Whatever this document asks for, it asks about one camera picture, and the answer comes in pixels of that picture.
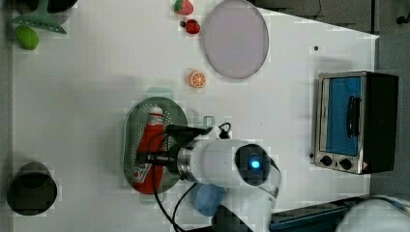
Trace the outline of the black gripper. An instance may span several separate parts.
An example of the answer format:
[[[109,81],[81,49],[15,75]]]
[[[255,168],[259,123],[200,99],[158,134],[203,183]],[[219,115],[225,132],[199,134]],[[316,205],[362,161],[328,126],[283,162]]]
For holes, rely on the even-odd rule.
[[[178,154],[182,149],[188,149],[193,140],[199,135],[206,135],[212,130],[212,127],[192,128],[187,126],[168,125],[163,127],[163,151],[156,151],[155,154],[148,157],[149,163],[155,163],[166,167],[173,175],[179,175],[177,167]]]

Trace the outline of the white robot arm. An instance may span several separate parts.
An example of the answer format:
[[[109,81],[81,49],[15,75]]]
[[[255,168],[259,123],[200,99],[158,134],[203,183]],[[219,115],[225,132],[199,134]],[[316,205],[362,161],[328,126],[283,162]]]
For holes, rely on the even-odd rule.
[[[214,130],[169,125],[148,131],[135,162],[164,166],[183,180],[225,189],[214,232],[272,232],[281,173],[257,144],[213,137]],[[335,232],[409,232],[409,203],[376,195],[351,207]]]

